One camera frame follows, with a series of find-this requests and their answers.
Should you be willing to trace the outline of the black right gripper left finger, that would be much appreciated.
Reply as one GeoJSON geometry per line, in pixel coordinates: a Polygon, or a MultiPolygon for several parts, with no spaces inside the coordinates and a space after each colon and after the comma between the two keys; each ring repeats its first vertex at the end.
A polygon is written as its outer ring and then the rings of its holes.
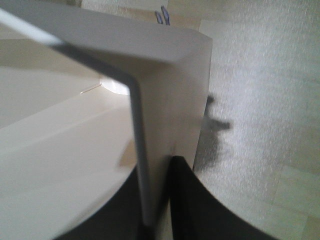
{"type": "Polygon", "coordinates": [[[102,208],[57,239],[144,240],[137,168],[102,208]]]}

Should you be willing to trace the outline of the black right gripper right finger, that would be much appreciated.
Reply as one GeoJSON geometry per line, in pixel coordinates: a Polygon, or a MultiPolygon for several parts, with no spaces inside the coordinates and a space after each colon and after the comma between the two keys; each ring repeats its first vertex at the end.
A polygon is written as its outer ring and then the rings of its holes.
{"type": "Polygon", "coordinates": [[[197,178],[184,157],[172,157],[168,179],[175,240],[273,239],[219,202],[197,178]]]}

